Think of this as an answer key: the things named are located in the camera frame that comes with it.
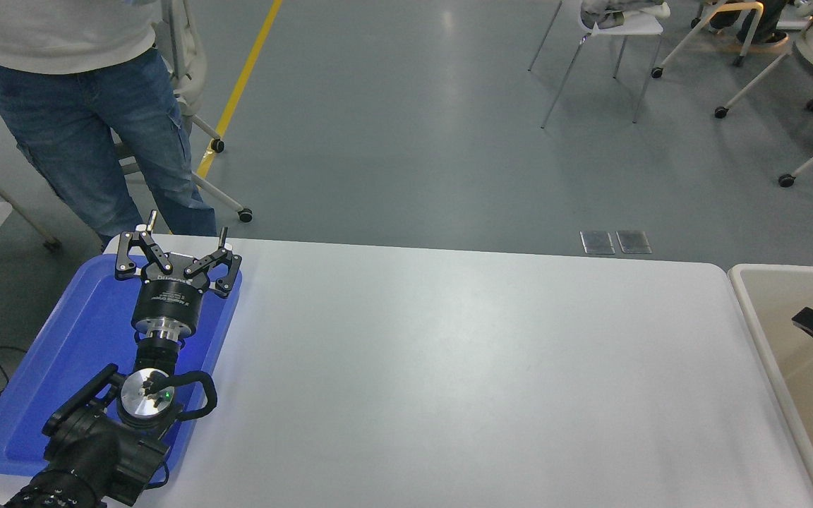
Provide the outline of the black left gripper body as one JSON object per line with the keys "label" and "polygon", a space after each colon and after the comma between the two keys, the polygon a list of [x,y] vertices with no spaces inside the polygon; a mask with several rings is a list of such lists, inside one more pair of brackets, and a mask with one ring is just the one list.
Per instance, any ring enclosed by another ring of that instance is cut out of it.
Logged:
{"label": "black left gripper body", "polygon": [[132,325],[144,325],[148,320],[166,318],[182,325],[197,325],[203,307],[203,290],[184,276],[184,270],[194,258],[170,254],[171,274],[162,273],[155,262],[145,265],[138,302],[131,318]]}

